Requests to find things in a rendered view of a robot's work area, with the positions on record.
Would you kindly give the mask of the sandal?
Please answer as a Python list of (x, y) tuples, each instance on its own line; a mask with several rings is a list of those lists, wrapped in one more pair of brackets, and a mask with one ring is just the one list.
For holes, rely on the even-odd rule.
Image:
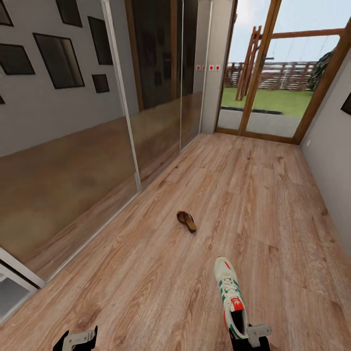
[(187, 214), (187, 212), (179, 210), (176, 215), (180, 223), (186, 224), (188, 226), (190, 233), (194, 234), (196, 232), (196, 225), (194, 224), (194, 220), (190, 215)]

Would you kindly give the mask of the gym shoe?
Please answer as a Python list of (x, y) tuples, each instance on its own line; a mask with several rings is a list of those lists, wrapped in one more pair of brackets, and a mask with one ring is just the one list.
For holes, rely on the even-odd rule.
[(220, 286), (224, 305), (224, 320), (227, 330), (232, 330), (236, 339), (249, 338), (249, 327), (245, 305), (242, 299), (235, 270), (224, 256), (217, 258), (214, 266), (216, 280)]

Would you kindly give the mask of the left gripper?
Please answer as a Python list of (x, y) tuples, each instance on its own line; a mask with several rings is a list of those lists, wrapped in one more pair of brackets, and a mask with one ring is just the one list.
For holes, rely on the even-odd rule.
[[(94, 338), (90, 342), (76, 345), (76, 347), (73, 349), (73, 351), (91, 351), (91, 349), (94, 349), (95, 344), (96, 344), (97, 331), (98, 331), (98, 327), (96, 326)], [(69, 333), (69, 331), (67, 331), (61, 337), (61, 339), (55, 344), (55, 346), (53, 347), (53, 351), (62, 351), (64, 338), (69, 335), (68, 333)]]

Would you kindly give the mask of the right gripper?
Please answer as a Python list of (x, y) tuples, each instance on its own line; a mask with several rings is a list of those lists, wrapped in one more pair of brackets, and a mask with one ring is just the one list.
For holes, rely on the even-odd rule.
[(231, 341), (234, 351), (270, 351), (269, 342), (266, 336), (260, 337), (260, 347), (253, 348), (248, 341), (248, 338), (238, 340), (234, 336), (232, 330), (229, 328), (231, 334)]

